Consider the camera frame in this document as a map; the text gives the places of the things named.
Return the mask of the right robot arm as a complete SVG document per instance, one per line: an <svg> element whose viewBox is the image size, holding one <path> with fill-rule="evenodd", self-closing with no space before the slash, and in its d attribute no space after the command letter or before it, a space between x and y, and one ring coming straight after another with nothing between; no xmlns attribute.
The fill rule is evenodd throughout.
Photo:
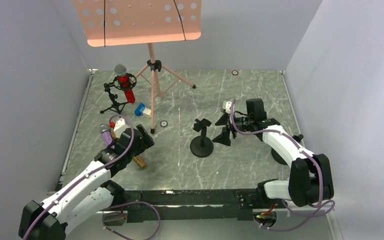
<svg viewBox="0 0 384 240"><path fill-rule="evenodd" d="M254 135L271 148L272 157L289 167L286 180L270 179L257 185L257 192L264 200L280 199L293 202L297 207L319 207L334 196L331 166L325 154L315 154L302 144L302 135L289 135L274 118L268 118L260 98L246 101L246 113L236 116L236 102L224 101L222 116L216 122L222 132L212 141L225 146L237 134Z"/></svg>

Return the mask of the red glitter microphone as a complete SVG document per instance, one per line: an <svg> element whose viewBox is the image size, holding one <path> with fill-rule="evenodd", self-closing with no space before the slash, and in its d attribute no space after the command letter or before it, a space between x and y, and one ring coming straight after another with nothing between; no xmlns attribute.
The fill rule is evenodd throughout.
<svg viewBox="0 0 384 240"><path fill-rule="evenodd" d="M116 75L115 80L119 84L118 88L124 92L127 102L133 104L136 101L133 88L137 84L137 78L128 73L127 68L121 63L114 67L114 73Z"/></svg>

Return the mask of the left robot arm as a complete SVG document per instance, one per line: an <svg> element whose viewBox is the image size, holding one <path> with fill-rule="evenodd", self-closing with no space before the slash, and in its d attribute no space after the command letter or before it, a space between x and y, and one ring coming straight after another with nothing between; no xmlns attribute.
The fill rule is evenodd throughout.
<svg viewBox="0 0 384 240"><path fill-rule="evenodd" d="M107 124L98 127L104 141L94 160L65 187L22 211L18 235L24 240L63 240L94 213L126 203L125 190L112 181L133 158L155 143L142 125L113 138Z"/></svg>

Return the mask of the black tripod shock-mount stand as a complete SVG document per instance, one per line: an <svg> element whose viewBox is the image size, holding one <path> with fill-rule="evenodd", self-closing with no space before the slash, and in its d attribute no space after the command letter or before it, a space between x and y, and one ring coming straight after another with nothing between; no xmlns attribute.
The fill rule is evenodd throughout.
<svg viewBox="0 0 384 240"><path fill-rule="evenodd" d="M124 102L118 102L117 101L118 94L112 92L112 88L119 90L119 91L122 91L119 89L119 83L116 81L116 76L113 78L112 82L105 83L103 86L104 86L104 92L108 93L108 97L111 101L111 106L107 107L103 110L100 110L99 113L104 114L107 111L112 111L112 112L115 112L117 114L121 114L123 109L125 108L125 105L130 104L130 103L127 102L127 99Z"/></svg>

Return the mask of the purple glitter microphone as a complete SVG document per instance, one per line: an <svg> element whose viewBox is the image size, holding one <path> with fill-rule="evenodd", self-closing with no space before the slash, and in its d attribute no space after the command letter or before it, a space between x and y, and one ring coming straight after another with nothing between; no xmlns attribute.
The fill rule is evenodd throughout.
<svg viewBox="0 0 384 240"><path fill-rule="evenodd" d="M100 124L98 126L98 131L100 132L105 147L114 140L111 135L111 128L108 124Z"/></svg>

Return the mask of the black round-base mic stand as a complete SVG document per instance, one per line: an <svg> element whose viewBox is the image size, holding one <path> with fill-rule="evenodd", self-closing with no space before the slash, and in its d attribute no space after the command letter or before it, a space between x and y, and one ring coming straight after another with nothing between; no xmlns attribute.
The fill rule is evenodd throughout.
<svg viewBox="0 0 384 240"><path fill-rule="evenodd" d="M193 130L200 132L200 136L192 139L189 148L191 153L198 158L206 158L212 154L214 150L214 144L210 138L207 137L207 128L212 124L206 118L199 120L195 119L193 124Z"/></svg>

